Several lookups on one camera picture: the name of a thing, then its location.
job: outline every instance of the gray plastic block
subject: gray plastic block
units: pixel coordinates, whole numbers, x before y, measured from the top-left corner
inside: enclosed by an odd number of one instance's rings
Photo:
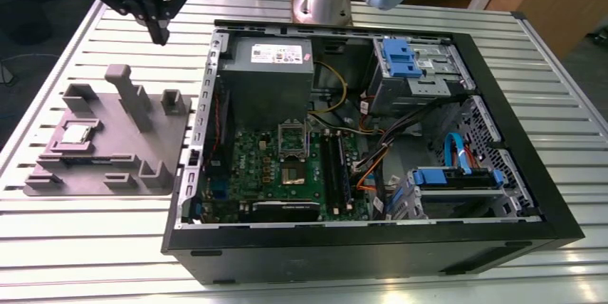
[[[88,101],[97,99],[93,88],[87,84],[71,84],[64,92],[65,105],[73,113],[88,112],[91,113],[91,106]]]
[[[61,160],[61,153],[44,153],[37,156],[36,164],[44,169],[61,169],[65,168],[64,161]]]
[[[147,162],[143,162],[137,176],[148,188],[167,187],[173,181],[173,176],[161,161],[157,163],[155,169],[151,168]]]
[[[43,193],[48,190],[61,189],[64,185],[57,175],[52,174],[51,172],[39,172],[31,174],[25,180],[25,184],[32,189],[43,191]]]
[[[147,117],[152,130],[148,132],[137,129],[117,94],[97,94],[97,99],[88,101],[91,112],[65,111],[25,182],[28,196],[165,195],[172,192],[191,97],[179,96],[184,113],[172,115],[165,114],[161,95],[147,95],[145,98],[151,103]],[[64,138],[71,125],[91,126],[87,141],[81,144],[79,134],[71,139]],[[77,146],[85,144],[95,148],[88,150]],[[61,152],[52,151],[57,147],[61,147]]]
[[[128,172],[105,174],[104,184],[111,190],[136,189],[137,182]]]
[[[141,159],[135,154],[112,154],[112,166],[117,169],[140,169]]]
[[[184,99],[177,89],[165,89],[160,97],[165,115],[183,115],[187,112]]]
[[[131,67],[124,64],[111,64],[105,72],[105,80],[113,84],[120,94],[120,101],[128,111],[140,132],[152,130],[152,122],[147,114],[151,100],[144,88],[136,88],[129,79]]]

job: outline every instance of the gray post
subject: gray post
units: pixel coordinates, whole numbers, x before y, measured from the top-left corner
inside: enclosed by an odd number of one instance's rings
[[[111,64],[105,71],[105,81],[116,87],[123,106],[131,114],[137,129],[140,132],[148,132],[152,130],[152,122],[147,114],[145,102],[140,99],[129,75],[131,67],[128,65]]]

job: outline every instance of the black cable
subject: black cable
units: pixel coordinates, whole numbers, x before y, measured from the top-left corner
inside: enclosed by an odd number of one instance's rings
[[[376,166],[373,170],[373,179],[376,180],[376,197],[384,204],[383,210],[379,211],[376,207],[373,207],[373,214],[372,214],[372,219],[375,221],[377,220],[384,220],[387,218],[387,191],[384,187],[384,170],[381,168],[383,161],[380,161],[379,165]]]

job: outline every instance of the slotted aluminum table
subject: slotted aluminum table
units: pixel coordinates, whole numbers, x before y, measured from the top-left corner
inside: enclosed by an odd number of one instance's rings
[[[113,92],[103,80],[105,66],[125,63],[148,94],[176,88],[197,96],[213,19],[288,21],[289,1],[189,0],[164,47],[149,43],[131,17],[96,2],[0,154],[0,300],[512,304],[608,299],[607,123],[528,23],[509,13],[411,6],[380,12],[353,4],[352,12],[357,26],[473,36],[587,238],[479,276],[203,287],[159,252],[168,196],[28,198],[24,180],[64,112],[69,83]]]

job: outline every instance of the warning label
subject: warning label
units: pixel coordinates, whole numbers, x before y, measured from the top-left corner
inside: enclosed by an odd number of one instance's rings
[[[256,44],[251,50],[251,62],[303,64],[303,47]]]

